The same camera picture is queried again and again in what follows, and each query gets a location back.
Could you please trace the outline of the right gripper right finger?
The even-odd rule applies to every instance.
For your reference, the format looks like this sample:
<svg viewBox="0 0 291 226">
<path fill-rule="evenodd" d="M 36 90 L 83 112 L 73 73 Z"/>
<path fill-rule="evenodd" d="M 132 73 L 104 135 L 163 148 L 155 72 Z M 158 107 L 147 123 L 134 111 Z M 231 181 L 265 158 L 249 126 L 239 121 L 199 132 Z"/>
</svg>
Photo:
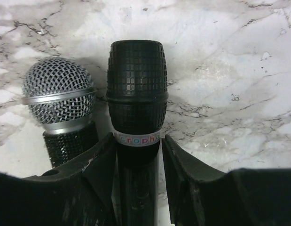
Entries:
<svg viewBox="0 0 291 226">
<path fill-rule="evenodd" d="M 162 139 L 176 226 L 291 226 L 291 168 L 219 171 Z"/>
</svg>

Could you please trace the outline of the black microphone silver grille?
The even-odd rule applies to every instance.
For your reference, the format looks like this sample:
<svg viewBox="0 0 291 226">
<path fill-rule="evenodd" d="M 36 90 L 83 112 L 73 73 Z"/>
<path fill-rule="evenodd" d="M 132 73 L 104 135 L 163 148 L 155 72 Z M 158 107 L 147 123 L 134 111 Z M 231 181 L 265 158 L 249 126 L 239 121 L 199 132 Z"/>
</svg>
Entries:
<svg viewBox="0 0 291 226">
<path fill-rule="evenodd" d="M 63 57 L 35 63 L 26 73 L 23 104 L 44 128 L 52 167 L 89 150 L 98 141 L 92 113 L 95 89 L 86 68 Z"/>
</svg>

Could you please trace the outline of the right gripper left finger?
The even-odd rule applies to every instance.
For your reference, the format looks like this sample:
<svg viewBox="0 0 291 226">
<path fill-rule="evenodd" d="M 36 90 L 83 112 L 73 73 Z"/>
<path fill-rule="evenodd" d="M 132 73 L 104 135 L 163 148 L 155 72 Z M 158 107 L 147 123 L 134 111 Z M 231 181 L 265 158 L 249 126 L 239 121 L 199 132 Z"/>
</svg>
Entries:
<svg viewBox="0 0 291 226">
<path fill-rule="evenodd" d="M 114 226 L 116 140 L 108 133 L 88 151 L 41 176 L 0 173 L 0 226 Z"/>
</svg>

